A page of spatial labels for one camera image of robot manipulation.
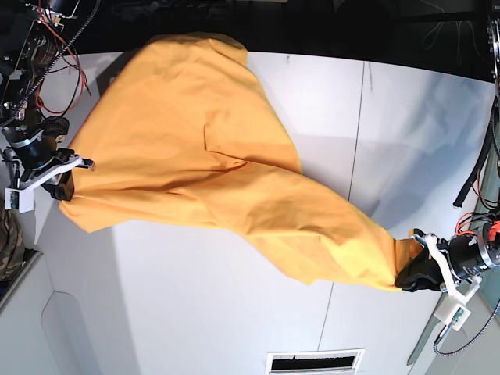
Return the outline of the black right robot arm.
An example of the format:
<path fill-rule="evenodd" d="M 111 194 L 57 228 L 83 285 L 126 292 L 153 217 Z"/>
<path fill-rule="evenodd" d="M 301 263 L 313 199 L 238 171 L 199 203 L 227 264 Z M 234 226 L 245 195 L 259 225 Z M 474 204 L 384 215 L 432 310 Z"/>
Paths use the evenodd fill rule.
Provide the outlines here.
<path fill-rule="evenodd" d="M 77 70 L 76 94 L 88 87 L 73 48 L 75 37 L 63 36 L 63 20 L 75 18 L 77 1 L 7 1 L 1 5 L 1 134 L 7 142 L 1 157 L 9 170 L 6 209 L 34 208 L 34 191 L 70 201 L 72 171 L 93 170 L 94 163 L 74 150 L 59 147 L 68 134 L 67 111 L 45 107 L 40 91 L 56 63 L 69 56 Z"/>

